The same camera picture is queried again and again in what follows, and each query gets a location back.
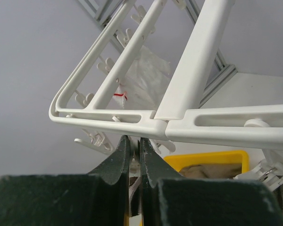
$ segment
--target red string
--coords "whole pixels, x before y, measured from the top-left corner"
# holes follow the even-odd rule
[[[125,93],[119,94],[119,93],[115,93],[114,96],[118,96],[118,97],[122,97],[124,96],[126,101],[128,100],[128,98],[126,97]]]

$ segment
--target plastic bag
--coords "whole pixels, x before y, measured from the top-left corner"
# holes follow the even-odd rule
[[[143,46],[113,98],[128,110],[157,110],[170,83],[170,65]]]

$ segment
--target yellow plastic bin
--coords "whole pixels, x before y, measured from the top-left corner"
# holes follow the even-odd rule
[[[186,166],[198,164],[241,163],[242,173],[245,173],[250,169],[249,155],[246,151],[243,150],[171,155],[165,157],[164,160],[177,172],[179,172],[182,168]]]

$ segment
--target white clip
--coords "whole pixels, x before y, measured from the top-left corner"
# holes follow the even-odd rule
[[[112,117],[112,120],[113,120],[113,121],[116,121],[116,122],[121,122],[120,119],[119,119],[118,117],[116,117],[116,116],[113,116],[113,117]]]
[[[126,29],[126,35],[121,30],[118,30],[117,40],[125,48],[128,45],[132,36],[133,36],[133,32],[130,28]]]
[[[261,119],[247,120],[245,127],[269,127]],[[261,181],[270,191],[283,184],[283,151],[262,149],[265,159],[254,169],[234,177],[234,179],[253,179]]]
[[[186,8],[186,3],[184,0],[173,0],[174,4],[181,10]]]
[[[66,117],[76,118],[73,114],[69,114]],[[105,133],[94,131],[95,134],[93,134],[86,129],[82,129],[82,131],[91,139],[91,141],[87,142],[82,139],[76,138],[75,142],[77,144],[83,145],[106,155],[110,155],[114,151],[114,147]]]
[[[84,96],[79,91],[75,90],[76,96],[75,100],[78,102],[83,108],[87,107],[88,104],[91,102],[92,98],[94,97],[93,93],[87,94],[87,96]]]
[[[114,66],[113,60],[108,57],[106,60],[104,60],[101,56],[100,59],[102,60],[101,63],[97,64],[97,68],[103,72],[105,75],[108,75],[111,71],[112,67]]]
[[[171,141],[154,140],[154,139],[149,139],[149,141],[151,142],[155,152],[157,154],[159,154],[159,156],[161,158],[164,158],[164,157],[170,155],[170,153],[172,153],[176,150],[176,146]],[[168,151],[161,152],[158,145],[163,145]]]
[[[136,23],[140,24],[142,22],[142,20],[144,19],[144,17],[146,16],[147,11],[145,10],[145,8],[143,6],[136,7],[134,5],[134,8],[136,9],[138,15],[132,14],[131,19],[133,19]],[[155,27],[153,26],[150,33],[153,34],[154,32],[155,32]]]

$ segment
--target drying rack frame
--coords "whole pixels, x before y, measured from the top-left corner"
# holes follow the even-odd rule
[[[103,0],[100,2],[100,4],[98,4],[95,0],[78,0],[78,2],[84,7],[86,12],[91,16],[93,22],[101,31],[111,20],[115,9],[123,1],[124,0]],[[187,15],[190,17],[192,22],[196,24],[200,14],[200,9],[196,0],[173,0],[173,2],[179,5],[185,4]],[[113,37],[111,37],[110,42],[119,53],[123,52],[124,47],[117,40],[116,33],[113,35]],[[217,73],[207,83],[203,93],[203,98],[200,102],[200,107],[203,106],[224,84],[227,83],[227,81],[229,81],[237,73],[235,65],[227,64],[220,50],[217,51],[214,63],[219,70],[219,73]]]
[[[198,109],[210,72],[208,68],[214,63],[234,0],[205,1],[157,112],[104,109],[148,37],[166,0],[153,1],[140,26],[88,106],[84,109],[66,108],[70,97],[134,3],[135,0],[123,2],[56,94],[49,111],[52,121],[158,140],[283,150],[283,105]],[[62,115],[74,115],[75,118]],[[248,120],[253,119],[262,120],[270,127],[244,126]]]

